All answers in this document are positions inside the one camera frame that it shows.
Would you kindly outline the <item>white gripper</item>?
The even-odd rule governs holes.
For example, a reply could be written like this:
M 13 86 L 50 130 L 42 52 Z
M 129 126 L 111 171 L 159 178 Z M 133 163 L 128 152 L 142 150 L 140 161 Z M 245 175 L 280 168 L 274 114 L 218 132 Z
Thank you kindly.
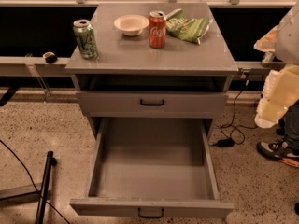
M 256 41 L 254 48 L 262 52 L 274 52 L 278 26 Z M 267 76 L 257 106 L 255 123 L 261 128 L 271 128 L 299 100 L 299 66 L 287 64 L 282 70 L 271 70 Z

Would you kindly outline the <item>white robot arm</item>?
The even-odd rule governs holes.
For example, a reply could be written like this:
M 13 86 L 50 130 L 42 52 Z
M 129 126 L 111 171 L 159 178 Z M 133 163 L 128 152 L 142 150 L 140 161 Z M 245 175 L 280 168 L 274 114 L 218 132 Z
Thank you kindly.
M 286 64 L 280 71 L 269 72 L 257 107 L 256 125 L 271 128 L 299 100 L 299 2 L 254 48 L 271 52 Z

